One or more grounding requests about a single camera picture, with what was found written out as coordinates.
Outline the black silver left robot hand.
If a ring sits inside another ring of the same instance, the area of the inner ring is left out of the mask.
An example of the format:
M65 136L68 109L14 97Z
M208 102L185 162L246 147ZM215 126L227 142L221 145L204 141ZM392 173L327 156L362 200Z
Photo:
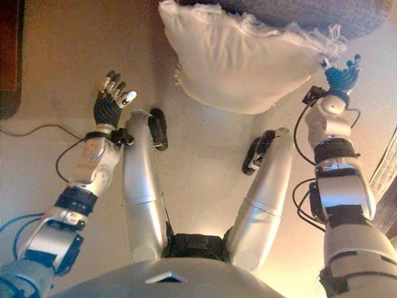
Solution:
M110 71L100 85L94 104L94 120L96 125L118 127L122 110L137 97L134 90L123 92L126 82L120 83L121 75Z

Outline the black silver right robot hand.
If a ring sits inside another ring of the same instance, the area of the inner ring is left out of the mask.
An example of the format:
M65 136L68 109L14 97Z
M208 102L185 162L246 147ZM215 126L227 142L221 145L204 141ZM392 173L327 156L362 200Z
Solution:
M346 62L346 68L340 70L330 64L328 59L322 59L319 64L324 70L330 90L341 91L349 95L359 78L360 61L361 56L355 54L353 60Z

